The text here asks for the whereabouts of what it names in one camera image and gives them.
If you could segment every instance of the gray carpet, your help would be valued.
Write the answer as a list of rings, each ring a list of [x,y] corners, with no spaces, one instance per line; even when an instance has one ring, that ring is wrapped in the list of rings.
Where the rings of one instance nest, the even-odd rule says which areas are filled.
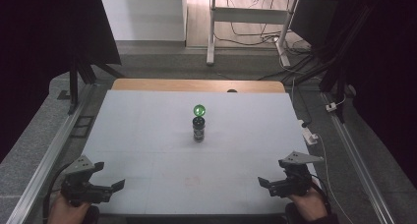
[[[114,66],[128,78],[145,79],[203,79],[203,80],[257,80],[263,76],[281,72],[276,54],[217,54],[215,65],[206,66],[206,55],[193,54],[145,54],[122,55],[123,67]],[[291,57],[296,63],[301,57]],[[113,77],[94,69],[99,77],[94,87],[94,95],[83,116],[96,116],[106,91],[111,88]],[[279,74],[267,80],[280,81],[286,74]],[[311,121],[313,133],[321,135],[325,143],[328,158],[328,178],[335,198],[353,223],[380,223],[364,193],[358,176],[346,154],[329,114],[323,106],[316,80],[308,81],[294,91],[294,108],[299,119]],[[5,223],[19,200],[31,174],[36,169],[45,150],[66,118],[68,100],[57,100],[61,90],[68,90],[68,75],[51,82],[50,93],[25,130],[15,147],[0,165],[0,223]],[[412,187],[396,162],[373,131],[362,121],[348,98],[345,103],[346,125],[357,142],[373,178],[380,187],[397,223],[414,223],[413,214],[417,209],[411,203],[417,203],[417,192]],[[83,132],[73,131],[79,135]],[[62,164],[77,158],[83,150],[86,139],[70,138],[60,157]],[[309,147],[310,153],[324,156],[321,143]],[[317,172],[328,186],[325,164],[316,165]],[[333,211],[338,214],[340,223],[350,223],[329,194]],[[33,208],[27,223],[40,223],[40,202]],[[100,223],[125,223],[124,218],[102,217]]]

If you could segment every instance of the power plug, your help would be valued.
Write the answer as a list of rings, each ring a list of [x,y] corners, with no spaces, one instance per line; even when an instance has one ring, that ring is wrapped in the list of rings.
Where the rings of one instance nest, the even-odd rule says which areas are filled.
[[[326,110],[328,112],[334,111],[334,110],[336,110],[336,108],[337,108],[337,106],[336,106],[336,104],[334,102],[331,103],[331,104],[326,105]]]
[[[303,120],[298,120],[298,123],[300,124],[300,128],[301,128],[301,134],[304,137],[304,140],[306,141],[306,143],[308,145],[313,145],[317,143],[317,140],[319,139],[319,137],[316,134],[312,134],[309,130],[309,128],[307,127],[303,127],[304,121]]]

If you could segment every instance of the white tabletop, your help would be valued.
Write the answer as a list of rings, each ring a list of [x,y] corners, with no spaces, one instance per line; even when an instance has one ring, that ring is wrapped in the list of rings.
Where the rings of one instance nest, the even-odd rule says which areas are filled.
[[[207,109],[200,143],[197,104]],[[126,179],[102,213],[267,214],[289,200],[270,197],[257,178],[285,179],[278,159],[293,150],[308,153],[286,93],[109,90],[84,154],[105,163],[93,184]]]

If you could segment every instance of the power strip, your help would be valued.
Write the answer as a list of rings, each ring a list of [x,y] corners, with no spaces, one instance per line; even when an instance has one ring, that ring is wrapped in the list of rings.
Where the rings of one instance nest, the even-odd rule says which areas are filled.
[[[298,123],[300,124],[301,133],[302,133],[306,143],[308,145],[316,144],[319,137],[316,134],[312,134],[310,132],[309,128],[307,128],[307,127],[303,128],[303,126],[302,126],[304,124],[303,120],[298,120]]]

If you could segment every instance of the wooden floor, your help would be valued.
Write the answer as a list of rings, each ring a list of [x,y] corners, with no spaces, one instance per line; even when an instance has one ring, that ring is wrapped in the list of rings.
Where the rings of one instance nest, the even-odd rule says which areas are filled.
[[[187,46],[188,47],[207,47],[209,39],[209,2],[210,0],[187,0],[188,19],[187,19]],[[274,9],[286,10],[288,0],[215,0],[216,7],[236,7],[253,9]],[[233,32],[232,26],[238,34],[259,34],[259,35],[238,35]],[[261,33],[265,24],[242,24],[242,23],[222,23],[214,24],[214,33],[218,38],[230,39],[242,43],[262,42]],[[267,25],[264,33],[280,31],[282,26]],[[300,40],[297,34],[290,32],[287,34],[288,42]],[[230,41],[218,40],[214,42],[216,47],[251,47],[251,48],[275,48],[272,40],[268,43],[259,45],[242,45]]]

